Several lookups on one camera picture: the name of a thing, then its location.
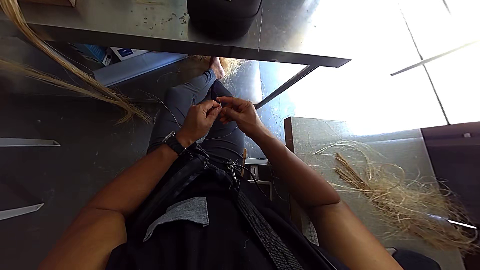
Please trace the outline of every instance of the right hand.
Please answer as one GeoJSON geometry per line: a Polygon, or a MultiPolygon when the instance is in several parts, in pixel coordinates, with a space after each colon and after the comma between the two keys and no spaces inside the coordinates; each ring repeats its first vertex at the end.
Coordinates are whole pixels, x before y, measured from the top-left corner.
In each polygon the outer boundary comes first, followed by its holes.
{"type": "Polygon", "coordinates": [[[223,124],[235,121],[239,129],[253,140],[270,135],[250,101],[233,97],[218,97],[217,101],[224,105],[220,113],[220,121],[223,124]]]}

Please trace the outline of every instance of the black strap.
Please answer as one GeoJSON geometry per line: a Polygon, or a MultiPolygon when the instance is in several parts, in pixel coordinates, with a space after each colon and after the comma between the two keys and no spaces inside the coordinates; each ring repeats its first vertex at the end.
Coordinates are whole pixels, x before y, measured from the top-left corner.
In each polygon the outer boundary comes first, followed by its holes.
{"type": "Polygon", "coordinates": [[[241,191],[238,192],[237,207],[250,224],[258,239],[279,270],[301,270],[297,261],[282,239],[272,229],[255,205],[241,191]]]}

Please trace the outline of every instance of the wristwatch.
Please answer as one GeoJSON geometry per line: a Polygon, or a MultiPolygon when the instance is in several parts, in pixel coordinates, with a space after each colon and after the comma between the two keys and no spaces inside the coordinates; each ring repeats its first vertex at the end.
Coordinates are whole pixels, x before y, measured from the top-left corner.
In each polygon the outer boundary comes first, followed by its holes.
{"type": "Polygon", "coordinates": [[[187,148],[183,147],[177,140],[177,132],[172,131],[170,134],[163,139],[163,143],[168,145],[175,153],[179,156],[187,151],[187,148]]]}

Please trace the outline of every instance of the gray pants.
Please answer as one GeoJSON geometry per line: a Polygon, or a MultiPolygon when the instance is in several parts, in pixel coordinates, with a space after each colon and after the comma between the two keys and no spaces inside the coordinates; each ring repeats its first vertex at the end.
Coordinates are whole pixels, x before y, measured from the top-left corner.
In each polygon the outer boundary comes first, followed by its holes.
{"type": "MultiPolygon", "coordinates": [[[[231,96],[223,84],[216,80],[211,69],[185,84],[169,89],[164,100],[165,106],[154,119],[148,153],[158,148],[170,132],[180,130],[190,106],[210,99],[216,100],[217,97],[231,96]]],[[[245,134],[238,129],[237,123],[224,125],[217,119],[201,146],[214,158],[237,161],[243,159],[244,140],[245,134]]]]}

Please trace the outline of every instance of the metal buckle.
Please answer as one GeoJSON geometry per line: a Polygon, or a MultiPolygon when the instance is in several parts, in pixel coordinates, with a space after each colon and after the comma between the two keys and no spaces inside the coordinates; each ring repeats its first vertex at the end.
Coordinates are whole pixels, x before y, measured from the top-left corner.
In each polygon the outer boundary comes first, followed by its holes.
{"type": "Polygon", "coordinates": [[[240,180],[237,179],[237,176],[235,175],[235,166],[233,165],[227,165],[227,169],[230,169],[230,172],[233,177],[234,183],[232,183],[232,186],[235,186],[235,189],[239,190],[240,189],[240,180]]]}

